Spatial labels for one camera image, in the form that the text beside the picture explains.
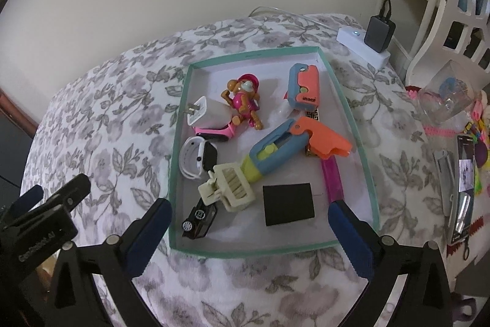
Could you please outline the black toy car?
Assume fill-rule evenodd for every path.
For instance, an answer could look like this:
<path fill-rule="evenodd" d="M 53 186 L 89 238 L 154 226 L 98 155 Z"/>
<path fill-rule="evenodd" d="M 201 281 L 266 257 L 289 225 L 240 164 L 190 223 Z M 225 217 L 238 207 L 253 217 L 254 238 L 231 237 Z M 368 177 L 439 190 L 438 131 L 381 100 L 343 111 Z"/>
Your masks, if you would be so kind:
<path fill-rule="evenodd" d="M 182 222 L 183 237 L 191 240 L 203 238 L 217 215 L 218 208 L 215 203 L 205 205 L 202 199 L 192 208 L 188 217 Z"/>

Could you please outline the pink plastic stick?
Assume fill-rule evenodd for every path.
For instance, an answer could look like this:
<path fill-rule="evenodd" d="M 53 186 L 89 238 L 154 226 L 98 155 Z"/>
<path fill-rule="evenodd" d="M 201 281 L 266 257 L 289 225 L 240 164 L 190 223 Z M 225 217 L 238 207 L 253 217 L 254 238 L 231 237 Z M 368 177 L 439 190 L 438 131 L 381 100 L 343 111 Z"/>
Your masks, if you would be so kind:
<path fill-rule="evenodd" d="M 328 203 L 343 200 L 345 198 L 344 190 L 336 158 L 331 156 L 328 159 L 322 159 L 321 166 Z"/>

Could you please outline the cream plastic hair claw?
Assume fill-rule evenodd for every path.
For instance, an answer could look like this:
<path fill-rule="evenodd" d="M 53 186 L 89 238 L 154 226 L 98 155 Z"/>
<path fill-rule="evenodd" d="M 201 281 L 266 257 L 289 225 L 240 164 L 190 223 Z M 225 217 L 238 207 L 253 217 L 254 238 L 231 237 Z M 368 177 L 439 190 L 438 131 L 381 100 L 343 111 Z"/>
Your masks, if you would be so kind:
<path fill-rule="evenodd" d="M 223 203 L 228 212 L 239 212 L 256 200 L 250 183 L 238 163 L 217 164 L 209 171 L 209 179 L 198 186 L 206 206 Z"/>

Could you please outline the black wall charger plug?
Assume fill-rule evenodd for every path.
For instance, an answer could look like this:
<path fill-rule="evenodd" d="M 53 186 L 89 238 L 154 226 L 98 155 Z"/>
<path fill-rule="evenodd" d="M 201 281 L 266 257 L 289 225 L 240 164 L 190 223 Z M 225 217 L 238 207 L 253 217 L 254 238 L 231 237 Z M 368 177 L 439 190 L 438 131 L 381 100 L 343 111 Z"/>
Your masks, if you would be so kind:
<path fill-rule="evenodd" d="M 266 226 L 313 219 L 315 214 L 310 183 L 262 187 Z"/>

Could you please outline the white wall charger plug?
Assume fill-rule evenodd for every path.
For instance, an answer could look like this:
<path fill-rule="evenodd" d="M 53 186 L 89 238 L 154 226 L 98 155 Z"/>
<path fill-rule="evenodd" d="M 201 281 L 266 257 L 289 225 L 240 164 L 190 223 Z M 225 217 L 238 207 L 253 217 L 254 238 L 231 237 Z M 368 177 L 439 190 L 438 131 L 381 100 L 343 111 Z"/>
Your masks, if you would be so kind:
<path fill-rule="evenodd" d="M 232 109 L 219 101 L 201 96 L 184 108 L 188 126 L 195 129 L 222 129 L 232 119 Z"/>

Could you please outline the large orange blue carrot knife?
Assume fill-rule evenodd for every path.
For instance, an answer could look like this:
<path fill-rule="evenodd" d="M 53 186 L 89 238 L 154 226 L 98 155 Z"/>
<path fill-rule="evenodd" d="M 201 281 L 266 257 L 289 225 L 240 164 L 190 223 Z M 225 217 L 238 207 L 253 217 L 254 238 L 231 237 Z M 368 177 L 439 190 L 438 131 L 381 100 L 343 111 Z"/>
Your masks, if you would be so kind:
<path fill-rule="evenodd" d="M 312 134 L 318 139 L 312 149 L 321 159 L 332 155 L 347 157 L 352 144 L 322 122 L 301 116 L 288 119 L 255 143 L 244 158 L 241 170 L 247 181 L 255 183 L 279 169 L 293 156 L 305 149 Z"/>

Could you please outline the brown pink puppy figure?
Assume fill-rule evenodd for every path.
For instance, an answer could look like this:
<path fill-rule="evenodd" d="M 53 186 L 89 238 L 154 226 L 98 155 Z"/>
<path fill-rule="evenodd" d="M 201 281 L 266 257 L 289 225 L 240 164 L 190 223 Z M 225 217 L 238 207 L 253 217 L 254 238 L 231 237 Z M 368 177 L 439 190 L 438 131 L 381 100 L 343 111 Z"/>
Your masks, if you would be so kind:
<path fill-rule="evenodd" d="M 222 92 L 221 97 L 236 111 L 231 119 L 234 126 L 248 122 L 256 130 L 263 129 L 263 123 L 258 116 L 260 109 L 258 88 L 258 78 L 250 73 L 241 75 L 236 80 L 230 80 L 227 83 L 227 89 Z"/>

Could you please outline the small blue orange carrot knife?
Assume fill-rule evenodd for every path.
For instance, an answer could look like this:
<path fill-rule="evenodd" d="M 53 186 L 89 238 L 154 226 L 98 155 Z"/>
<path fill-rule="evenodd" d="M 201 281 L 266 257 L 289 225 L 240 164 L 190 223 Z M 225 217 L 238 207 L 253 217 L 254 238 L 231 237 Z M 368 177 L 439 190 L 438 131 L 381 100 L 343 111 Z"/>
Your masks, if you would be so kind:
<path fill-rule="evenodd" d="M 320 104 L 319 70 L 314 65 L 295 63 L 289 70 L 287 102 L 292 109 L 314 112 Z"/>

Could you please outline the red correction fluid bottle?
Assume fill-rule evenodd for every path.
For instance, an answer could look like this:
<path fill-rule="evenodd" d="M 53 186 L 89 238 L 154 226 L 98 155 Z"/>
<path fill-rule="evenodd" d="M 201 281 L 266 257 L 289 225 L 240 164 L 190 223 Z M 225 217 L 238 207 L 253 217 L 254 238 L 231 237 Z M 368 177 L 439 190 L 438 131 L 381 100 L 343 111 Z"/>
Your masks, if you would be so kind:
<path fill-rule="evenodd" d="M 288 100 L 288 92 L 286 92 L 275 107 L 275 109 L 271 112 L 270 120 L 287 120 L 294 112 L 295 109 L 290 105 Z"/>

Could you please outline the black card package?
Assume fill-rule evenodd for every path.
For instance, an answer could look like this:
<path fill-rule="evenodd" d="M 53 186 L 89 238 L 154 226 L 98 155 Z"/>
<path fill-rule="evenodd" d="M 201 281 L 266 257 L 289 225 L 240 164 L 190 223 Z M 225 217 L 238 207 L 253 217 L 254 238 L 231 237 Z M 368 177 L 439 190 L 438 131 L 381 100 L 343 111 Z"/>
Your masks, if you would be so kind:
<path fill-rule="evenodd" d="M 448 243 L 453 246 L 469 235 L 475 193 L 475 146 L 470 135 L 457 135 L 454 159 L 454 195 L 449 218 Z"/>

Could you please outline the small brown cardboard box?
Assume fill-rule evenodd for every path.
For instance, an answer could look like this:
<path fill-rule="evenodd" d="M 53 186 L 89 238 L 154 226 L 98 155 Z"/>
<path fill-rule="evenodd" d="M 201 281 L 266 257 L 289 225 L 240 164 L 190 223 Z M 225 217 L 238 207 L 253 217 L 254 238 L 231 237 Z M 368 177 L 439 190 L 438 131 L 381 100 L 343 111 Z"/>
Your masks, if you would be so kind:
<path fill-rule="evenodd" d="M 315 109 L 314 111 L 306 111 L 305 116 L 308 119 L 314 120 L 316 122 L 321 122 L 319 109 Z M 315 144 L 317 139 L 318 139 L 318 136 L 316 134 L 311 135 L 311 137 L 310 137 L 310 139 L 309 139 L 309 141 L 305 147 L 305 155 L 307 155 L 307 157 L 316 157 L 317 156 L 317 154 L 312 149 L 312 145 Z"/>

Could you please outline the teal rimmed white tray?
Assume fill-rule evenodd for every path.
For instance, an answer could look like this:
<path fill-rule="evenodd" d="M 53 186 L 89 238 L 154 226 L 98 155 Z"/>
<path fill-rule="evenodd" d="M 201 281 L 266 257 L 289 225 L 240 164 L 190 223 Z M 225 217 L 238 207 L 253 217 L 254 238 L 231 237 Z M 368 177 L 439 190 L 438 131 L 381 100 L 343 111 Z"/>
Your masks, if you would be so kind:
<path fill-rule="evenodd" d="M 276 115 L 295 64 L 319 71 L 319 131 L 298 132 L 297 118 Z M 329 200 L 322 159 L 306 154 L 313 143 L 326 150 L 333 130 L 351 143 L 350 153 L 336 156 L 345 203 L 359 220 L 379 228 L 379 205 L 365 149 L 341 85 L 318 47 L 292 47 L 226 55 L 192 64 L 181 100 L 202 95 L 216 98 L 219 86 L 246 72 L 260 81 L 261 130 L 243 125 L 236 136 L 217 146 L 219 163 L 238 163 L 259 172 L 252 183 L 255 200 L 242 211 L 218 208 L 208 233 L 199 239 L 183 234 L 183 221 L 198 201 L 196 180 L 185 178 L 177 164 L 169 175 L 169 200 L 174 215 L 169 246 L 196 257 L 234 259 L 314 251 L 337 243 L 328 221 Z"/>

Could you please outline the clear plastic cup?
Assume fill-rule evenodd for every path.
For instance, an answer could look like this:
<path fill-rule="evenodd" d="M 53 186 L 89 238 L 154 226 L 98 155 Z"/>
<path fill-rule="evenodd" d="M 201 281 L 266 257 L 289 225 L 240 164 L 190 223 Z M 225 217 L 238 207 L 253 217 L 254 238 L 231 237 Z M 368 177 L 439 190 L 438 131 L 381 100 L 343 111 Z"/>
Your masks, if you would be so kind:
<path fill-rule="evenodd" d="M 420 109 L 433 125 L 440 125 L 467 109 L 475 90 L 463 67 L 448 61 L 418 92 Z"/>

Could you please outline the white power strip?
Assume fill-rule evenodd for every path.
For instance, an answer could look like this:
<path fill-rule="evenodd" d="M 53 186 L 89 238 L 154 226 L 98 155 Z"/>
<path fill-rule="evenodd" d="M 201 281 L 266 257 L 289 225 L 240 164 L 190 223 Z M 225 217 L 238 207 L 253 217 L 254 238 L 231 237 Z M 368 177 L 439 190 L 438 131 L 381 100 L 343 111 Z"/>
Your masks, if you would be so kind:
<path fill-rule="evenodd" d="M 384 68 L 388 64 L 390 53 L 388 51 L 378 53 L 368 47 L 364 40 L 365 30 L 348 26 L 341 27 L 336 36 L 336 41 L 361 58 L 363 66 L 372 66 L 375 70 Z"/>

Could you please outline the white furniture frame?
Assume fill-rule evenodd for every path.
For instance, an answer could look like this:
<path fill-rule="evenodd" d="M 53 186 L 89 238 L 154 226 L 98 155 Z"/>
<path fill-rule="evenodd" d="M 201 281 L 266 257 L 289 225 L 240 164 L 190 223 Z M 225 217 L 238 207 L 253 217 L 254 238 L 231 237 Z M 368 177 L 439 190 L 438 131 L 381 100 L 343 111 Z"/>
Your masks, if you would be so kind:
<path fill-rule="evenodd" d="M 390 62 L 408 86 L 425 86 L 448 61 L 456 61 L 475 89 L 489 84 L 489 0 L 426 0 L 409 50 L 401 35 L 391 42 Z"/>

